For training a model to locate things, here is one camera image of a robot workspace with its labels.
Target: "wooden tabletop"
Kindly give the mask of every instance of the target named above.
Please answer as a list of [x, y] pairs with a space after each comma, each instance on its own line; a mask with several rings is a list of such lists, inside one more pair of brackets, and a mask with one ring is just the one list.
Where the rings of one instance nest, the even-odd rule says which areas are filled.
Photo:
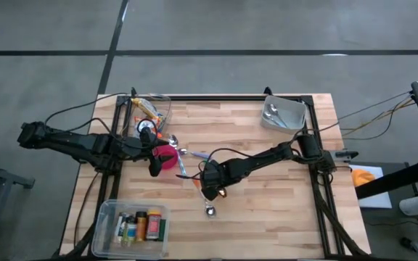
[[[336, 123], [331, 94], [310, 95], [313, 96], [319, 127]], [[115, 100], [111, 97], [98, 101], [93, 117], [100, 117], [110, 125]], [[190, 151], [211, 152], [229, 147], [256, 154], [292, 137], [260, 126], [262, 104], [263, 101], [173, 101], [173, 115], [166, 132], [176, 135], [179, 147]], [[105, 131], [95, 122], [90, 128], [90, 133]], [[343, 148], [338, 125], [322, 131], [321, 137], [324, 149]], [[223, 162], [232, 157], [241, 156], [233, 152], [218, 152], [213, 158]], [[186, 155], [182, 160], [189, 175], [198, 172], [201, 159]], [[242, 182], [228, 187], [227, 198], [213, 201], [217, 218], [210, 220], [203, 211], [204, 204], [193, 182], [175, 176], [180, 173], [178, 166], [161, 172], [156, 178], [149, 175], [147, 166], [148, 162], [124, 164], [118, 198], [165, 204], [171, 209], [166, 258], [323, 257], [307, 165], [284, 161], [256, 170]], [[73, 248], [75, 222], [94, 175], [91, 166], [81, 166], [61, 254]], [[338, 168], [333, 175], [332, 189], [338, 218], [354, 241], [370, 253], [351, 174], [345, 168]], [[99, 183], [100, 178], [96, 179], [83, 211], [78, 238], [93, 221]], [[327, 227], [332, 252], [335, 252], [331, 226], [328, 224]]]

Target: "green battery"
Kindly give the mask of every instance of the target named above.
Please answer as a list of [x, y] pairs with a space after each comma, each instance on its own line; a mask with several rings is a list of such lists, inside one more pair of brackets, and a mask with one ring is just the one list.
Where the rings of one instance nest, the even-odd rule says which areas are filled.
[[164, 235], [165, 235], [165, 220], [161, 219], [159, 222], [159, 237], [156, 241], [164, 241]]

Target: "metal spoon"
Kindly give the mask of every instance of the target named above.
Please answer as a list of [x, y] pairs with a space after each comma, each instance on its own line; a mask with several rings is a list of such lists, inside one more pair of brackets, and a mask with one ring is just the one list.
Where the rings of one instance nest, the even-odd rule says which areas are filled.
[[273, 115], [275, 115], [277, 118], [279, 118], [279, 120], [282, 121], [283, 125], [285, 127], [287, 127], [288, 125], [285, 123], [285, 121], [283, 121], [283, 119], [280, 117], [279, 115], [279, 110], [276, 108], [275, 104], [269, 104], [267, 106], [267, 109], [269, 110], [269, 112]]
[[[179, 140], [177, 139], [177, 137], [175, 135], [172, 134], [168, 138], [168, 143], [169, 143], [169, 145], [171, 145], [172, 147], [177, 149], [177, 146], [179, 145]], [[183, 162], [181, 161], [181, 158], [180, 158], [180, 153], [177, 154], [177, 157], [179, 159], [179, 166], [180, 166], [181, 174], [182, 175], [187, 175], [187, 171], [185, 170], [185, 167], [183, 166]], [[209, 218], [211, 218], [211, 217], [214, 218], [217, 214], [216, 208], [213, 205], [209, 204], [208, 200], [206, 199], [206, 197], [204, 196], [202, 191], [197, 186], [196, 186], [196, 189], [200, 192], [201, 197], [204, 200], [206, 215]]]
[[180, 156], [183, 156], [183, 155], [186, 155], [186, 154], [190, 153], [193, 156], [201, 157], [203, 159], [209, 158], [209, 154], [201, 153], [201, 152], [190, 152], [187, 149], [178, 149], [178, 152], [179, 152]]
[[276, 121], [273, 117], [272, 114], [270, 114], [270, 112], [264, 112], [264, 117], [266, 117], [268, 120], [273, 121], [276, 125], [278, 125], [279, 127], [283, 127], [284, 125], [280, 124], [278, 121]]

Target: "pink bowl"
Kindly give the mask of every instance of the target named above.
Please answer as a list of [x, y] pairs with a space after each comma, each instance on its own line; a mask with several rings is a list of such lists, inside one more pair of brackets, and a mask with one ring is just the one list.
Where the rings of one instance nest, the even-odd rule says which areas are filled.
[[155, 156], [173, 156], [173, 158], [169, 159], [166, 162], [163, 162], [163, 170], [168, 170], [172, 168], [179, 160], [178, 152], [171, 145], [158, 146], [154, 150], [153, 154]]

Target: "concrete floor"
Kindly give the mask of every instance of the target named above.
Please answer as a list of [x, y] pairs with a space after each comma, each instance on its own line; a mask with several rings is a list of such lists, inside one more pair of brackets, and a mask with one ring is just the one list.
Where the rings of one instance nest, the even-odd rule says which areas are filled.
[[[0, 1], [0, 50], [109, 49], [121, 0]], [[418, 49], [418, 0], [130, 1], [118, 49]], [[0, 260], [47, 258], [59, 246], [78, 164], [18, 147], [23, 122], [97, 95], [105, 57], [0, 57], [0, 167], [36, 178], [15, 187], [0, 223]], [[116, 57], [106, 93], [331, 93], [338, 116], [410, 89], [418, 56]], [[350, 117], [357, 126], [397, 100]], [[75, 126], [92, 107], [51, 123]], [[355, 137], [386, 127], [375, 123]], [[418, 111], [397, 112], [371, 141], [346, 141], [361, 162], [418, 162]], [[397, 223], [400, 220], [383, 220]], [[379, 257], [414, 259], [397, 244], [412, 225], [367, 227]]]

